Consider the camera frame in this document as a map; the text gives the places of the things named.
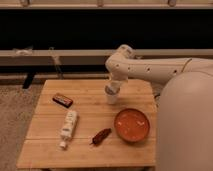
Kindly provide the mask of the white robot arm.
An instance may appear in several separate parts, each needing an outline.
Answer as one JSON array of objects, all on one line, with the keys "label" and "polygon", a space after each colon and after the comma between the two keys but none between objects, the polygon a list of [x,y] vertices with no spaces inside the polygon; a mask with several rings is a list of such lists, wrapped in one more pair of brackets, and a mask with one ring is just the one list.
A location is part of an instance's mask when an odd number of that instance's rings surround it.
[{"label": "white robot arm", "polygon": [[136,58],[123,44],[105,66],[111,104],[128,78],[164,85],[156,120],[156,171],[213,171],[213,58]]}]

